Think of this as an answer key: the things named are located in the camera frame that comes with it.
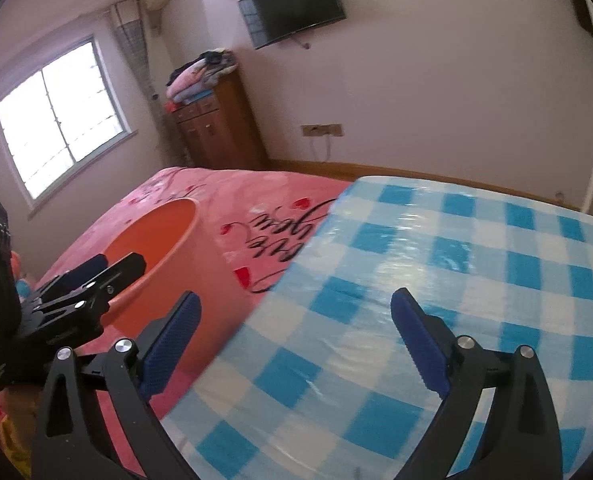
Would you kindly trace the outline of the folded clothes pile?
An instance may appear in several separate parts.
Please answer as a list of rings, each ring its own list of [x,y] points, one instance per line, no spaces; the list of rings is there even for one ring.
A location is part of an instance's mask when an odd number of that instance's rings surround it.
[[[166,97],[180,103],[216,86],[219,78],[237,70],[238,60],[227,49],[204,51],[197,60],[173,70],[166,84]]]

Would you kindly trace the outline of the window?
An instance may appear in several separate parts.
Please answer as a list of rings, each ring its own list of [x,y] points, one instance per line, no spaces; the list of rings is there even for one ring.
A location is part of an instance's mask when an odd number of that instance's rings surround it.
[[[0,132],[33,207],[130,139],[94,36],[39,64],[0,97]]]

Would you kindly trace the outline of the orange plastic bucket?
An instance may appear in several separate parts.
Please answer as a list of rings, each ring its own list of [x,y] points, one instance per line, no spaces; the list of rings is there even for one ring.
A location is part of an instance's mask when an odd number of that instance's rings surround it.
[[[121,336],[136,337],[148,322],[162,318],[183,292],[201,300],[197,332],[163,393],[151,399],[165,416],[219,354],[253,311],[236,274],[208,234],[195,200],[180,198],[154,208],[133,222],[103,251],[110,263],[131,252],[146,260],[146,273],[110,302],[101,318],[103,335],[86,348],[102,351]]]

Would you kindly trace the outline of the brown wooden cabinet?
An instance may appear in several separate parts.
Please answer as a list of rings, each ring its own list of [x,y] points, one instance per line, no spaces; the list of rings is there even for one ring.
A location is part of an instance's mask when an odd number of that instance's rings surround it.
[[[269,170],[270,162],[238,70],[170,113],[194,166]]]

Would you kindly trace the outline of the blue checkered plastic mat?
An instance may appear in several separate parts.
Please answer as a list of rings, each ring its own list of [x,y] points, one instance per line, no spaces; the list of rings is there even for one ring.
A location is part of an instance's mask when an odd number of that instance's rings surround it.
[[[571,477],[593,452],[593,217],[366,177],[163,427],[202,479],[392,479],[483,350],[541,364]]]

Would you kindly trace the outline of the pink heart blanket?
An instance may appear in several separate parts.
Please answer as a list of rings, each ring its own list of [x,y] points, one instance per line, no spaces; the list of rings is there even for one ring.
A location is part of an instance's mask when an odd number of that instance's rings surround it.
[[[154,208],[190,198],[200,205],[208,234],[255,309],[346,188],[344,181],[293,172],[165,168],[103,214],[30,285],[39,288],[103,254]]]

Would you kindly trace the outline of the grey curtain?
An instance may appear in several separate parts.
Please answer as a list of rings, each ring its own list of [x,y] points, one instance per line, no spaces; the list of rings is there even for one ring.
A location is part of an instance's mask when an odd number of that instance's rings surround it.
[[[109,12],[114,37],[118,41],[123,58],[141,94],[147,101],[156,132],[162,143],[163,153],[170,162],[175,162],[177,153],[174,132],[168,128],[159,92],[155,90],[152,80],[148,45],[144,34],[144,19],[139,2],[138,0],[117,2],[110,6]]]

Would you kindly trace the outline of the black wall television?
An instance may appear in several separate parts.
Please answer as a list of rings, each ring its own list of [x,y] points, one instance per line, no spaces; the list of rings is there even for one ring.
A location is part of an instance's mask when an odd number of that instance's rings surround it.
[[[239,0],[255,50],[347,18],[341,0]]]

